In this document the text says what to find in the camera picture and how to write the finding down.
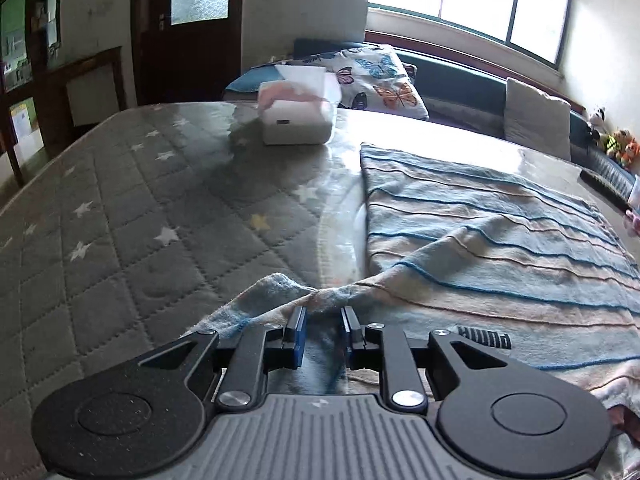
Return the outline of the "dark wooden door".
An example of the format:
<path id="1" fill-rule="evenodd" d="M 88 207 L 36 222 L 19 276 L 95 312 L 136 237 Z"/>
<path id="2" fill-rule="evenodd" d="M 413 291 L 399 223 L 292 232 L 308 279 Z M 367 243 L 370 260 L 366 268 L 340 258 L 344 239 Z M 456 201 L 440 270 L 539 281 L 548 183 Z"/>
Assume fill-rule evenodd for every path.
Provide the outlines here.
<path id="1" fill-rule="evenodd" d="M 140 105 L 219 101 L 241 71 L 243 0 L 131 0 Z"/>

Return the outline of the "grey quilted star table cover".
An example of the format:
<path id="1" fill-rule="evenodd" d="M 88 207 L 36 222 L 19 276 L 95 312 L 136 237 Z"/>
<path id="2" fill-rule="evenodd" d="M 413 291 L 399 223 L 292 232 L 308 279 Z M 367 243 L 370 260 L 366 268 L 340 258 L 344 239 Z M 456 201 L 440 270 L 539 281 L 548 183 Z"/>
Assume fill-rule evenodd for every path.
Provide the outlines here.
<path id="1" fill-rule="evenodd" d="M 49 394 L 199 332 L 202 318 L 270 274 L 316 289 L 368 276 L 366 144 L 513 174 L 581 198 L 639 266 L 638 244 L 626 242 L 617 214 L 590 200 L 576 166 L 490 136 L 343 110 L 326 144 L 270 146 L 247 104 L 127 110 L 70 146 L 2 210 L 2 477 L 637 478 L 639 413 L 615 418 L 596 396 L 611 433 L 589 478 L 386 478 L 380 460 L 360 453 L 358 432 L 340 422 L 347 399 L 380 392 L 378 372 L 361 369 L 378 380 L 370 393 L 279 391 L 277 374 L 296 372 L 303 361 L 270 372 L 259 408 L 214 417 L 186 456 L 156 474 L 47 471 L 32 416 Z M 347 365 L 341 310 L 337 347 L 356 372 Z"/>

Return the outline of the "cow plush toy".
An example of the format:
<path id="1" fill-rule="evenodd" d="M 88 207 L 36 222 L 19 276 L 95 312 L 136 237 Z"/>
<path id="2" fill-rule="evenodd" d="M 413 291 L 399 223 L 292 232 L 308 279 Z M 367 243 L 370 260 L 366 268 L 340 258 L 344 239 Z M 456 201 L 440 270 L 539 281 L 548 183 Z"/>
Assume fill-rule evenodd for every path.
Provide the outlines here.
<path id="1" fill-rule="evenodd" d="M 589 116 L 588 122 L 592 132 L 597 134 L 607 134 L 608 129 L 605 123 L 605 108 L 596 108 Z"/>

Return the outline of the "blue bench sofa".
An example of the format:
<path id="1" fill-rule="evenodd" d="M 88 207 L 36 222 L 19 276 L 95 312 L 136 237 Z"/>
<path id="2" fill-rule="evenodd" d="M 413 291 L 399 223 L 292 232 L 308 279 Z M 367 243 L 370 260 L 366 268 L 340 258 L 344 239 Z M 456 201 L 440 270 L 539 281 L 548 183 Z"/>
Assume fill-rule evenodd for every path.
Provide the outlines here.
<path id="1" fill-rule="evenodd" d="M 375 48 L 382 44 L 296 39 L 292 61 L 335 61 L 330 55 L 336 52 L 346 50 L 349 54 L 359 54 L 367 47 L 380 50 Z M 506 138 L 503 132 L 506 79 L 441 56 L 406 49 L 396 49 L 396 53 L 432 122 Z M 256 98 L 259 85 L 279 75 L 274 63 L 258 65 L 232 81 L 224 90 L 224 97 L 229 100 Z M 570 160 L 600 174 L 622 194 L 628 195 L 634 186 L 636 176 L 596 148 L 587 119 L 574 110 L 570 111 Z"/>

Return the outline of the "butterfly print pillow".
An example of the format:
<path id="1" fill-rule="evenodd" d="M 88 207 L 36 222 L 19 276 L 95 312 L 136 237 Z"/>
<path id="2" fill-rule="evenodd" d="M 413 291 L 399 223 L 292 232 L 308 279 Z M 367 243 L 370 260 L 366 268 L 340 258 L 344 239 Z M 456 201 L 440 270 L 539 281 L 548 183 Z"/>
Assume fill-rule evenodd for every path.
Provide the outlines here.
<path id="1" fill-rule="evenodd" d="M 430 114 L 405 65 L 391 46 L 320 52 L 298 59 L 334 73 L 343 108 L 429 120 Z"/>

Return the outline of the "pink small cloth item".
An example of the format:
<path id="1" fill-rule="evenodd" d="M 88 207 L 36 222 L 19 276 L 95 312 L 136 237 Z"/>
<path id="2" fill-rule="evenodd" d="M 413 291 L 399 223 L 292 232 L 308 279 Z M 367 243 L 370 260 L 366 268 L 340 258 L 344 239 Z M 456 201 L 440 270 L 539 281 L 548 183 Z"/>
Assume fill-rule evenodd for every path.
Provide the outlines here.
<path id="1" fill-rule="evenodd" d="M 640 235 L 640 214 L 632 209 L 625 212 L 625 229 L 629 236 Z"/>

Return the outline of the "dark wooden side table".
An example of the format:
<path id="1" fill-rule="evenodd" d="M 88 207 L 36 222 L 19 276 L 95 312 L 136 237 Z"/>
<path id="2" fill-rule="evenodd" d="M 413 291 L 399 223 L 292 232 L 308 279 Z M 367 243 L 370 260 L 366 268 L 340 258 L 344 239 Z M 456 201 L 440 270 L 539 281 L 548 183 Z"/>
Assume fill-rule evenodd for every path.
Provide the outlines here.
<path id="1" fill-rule="evenodd" d="M 18 158 L 11 110 L 29 99 L 34 101 L 44 150 L 51 157 L 60 154 L 91 127 L 128 107 L 122 49 L 100 51 L 1 91 L 1 151 L 19 186 L 25 183 L 24 162 Z"/>

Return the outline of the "grey square cushion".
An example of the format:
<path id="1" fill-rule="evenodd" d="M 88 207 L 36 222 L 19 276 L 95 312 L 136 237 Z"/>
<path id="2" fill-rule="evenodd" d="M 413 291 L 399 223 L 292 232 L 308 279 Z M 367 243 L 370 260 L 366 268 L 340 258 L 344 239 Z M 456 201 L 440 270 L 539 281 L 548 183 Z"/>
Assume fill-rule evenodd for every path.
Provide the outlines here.
<path id="1" fill-rule="evenodd" d="M 509 142 L 570 159 L 570 103 L 513 78 L 506 80 L 503 131 Z"/>

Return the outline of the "orange plush toy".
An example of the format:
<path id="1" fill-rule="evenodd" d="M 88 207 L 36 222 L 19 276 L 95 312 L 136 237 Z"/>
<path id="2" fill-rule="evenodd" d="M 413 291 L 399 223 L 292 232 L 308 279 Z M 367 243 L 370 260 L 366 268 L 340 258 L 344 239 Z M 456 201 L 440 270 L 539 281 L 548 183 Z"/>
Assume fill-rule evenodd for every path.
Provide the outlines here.
<path id="1" fill-rule="evenodd" d="M 608 136 L 605 154 L 623 168 L 629 169 L 639 156 L 639 143 L 628 130 L 620 129 Z"/>

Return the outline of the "black remote control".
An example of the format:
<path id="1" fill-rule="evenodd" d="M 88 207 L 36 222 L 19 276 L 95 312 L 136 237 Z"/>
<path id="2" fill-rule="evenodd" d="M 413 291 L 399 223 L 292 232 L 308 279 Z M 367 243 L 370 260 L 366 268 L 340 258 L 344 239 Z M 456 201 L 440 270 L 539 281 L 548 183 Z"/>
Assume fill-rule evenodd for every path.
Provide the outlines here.
<path id="1" fill-rule="evenodd" d="M 600 195 L 606 198 L 615 208 L 620 210 L 623 214 L 630 209 L 630 206 L 627 202 L 625 196 L 622 193 L 618 192 L 614 186 L 602 178 L 595 172 L 589 169 L 580 170 L 579 177 L 588 185 L 590 188 L 593 188 Z"/>

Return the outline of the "blue striped garment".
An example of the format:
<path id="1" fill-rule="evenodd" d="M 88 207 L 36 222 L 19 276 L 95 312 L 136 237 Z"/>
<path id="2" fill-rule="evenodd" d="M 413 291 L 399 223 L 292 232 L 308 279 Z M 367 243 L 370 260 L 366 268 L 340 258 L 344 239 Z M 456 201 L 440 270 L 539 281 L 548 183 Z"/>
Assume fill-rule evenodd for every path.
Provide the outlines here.
<path id="1" fill-rule="evenodd" d="M 639 267 L 604 215 L 513 174 L 369 144 L 360 148 L 369 274 L 316 289 L 273 273 L 198 322 L 236 336 L 308 309 L 288 393 L 370 393 L 347 369 L 341 307 L 424 338 L 444 328 L 591 392 L 615 418 L 639 413 Z"/>

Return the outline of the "dark wooden display cabinet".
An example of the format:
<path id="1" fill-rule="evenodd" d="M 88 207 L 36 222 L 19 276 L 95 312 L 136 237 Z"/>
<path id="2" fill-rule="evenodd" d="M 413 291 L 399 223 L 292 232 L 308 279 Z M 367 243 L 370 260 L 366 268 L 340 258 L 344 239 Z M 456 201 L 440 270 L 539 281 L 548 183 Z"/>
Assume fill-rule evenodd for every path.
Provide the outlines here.
<path id="1" fill-rule="evenodd" d="M 60 46 L 60 0 L 1 0 L 1 94 L 18 96 L 6 108 L 9 144 L 21 162 L 43 148 L 34 90 Z"/>

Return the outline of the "white tissue box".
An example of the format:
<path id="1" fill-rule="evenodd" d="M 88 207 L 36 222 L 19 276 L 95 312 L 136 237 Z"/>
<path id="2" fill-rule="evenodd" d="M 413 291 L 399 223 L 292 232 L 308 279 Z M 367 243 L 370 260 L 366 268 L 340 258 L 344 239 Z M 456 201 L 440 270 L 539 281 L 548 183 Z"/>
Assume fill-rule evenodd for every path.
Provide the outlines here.
<path id="1" fill-rule="evenodd" d="M 266 145 L 322 145 L 331 139 L 342 92 L 322 66 L 277 65 L 278 80 L 258 89 L 258 119 Z"/>

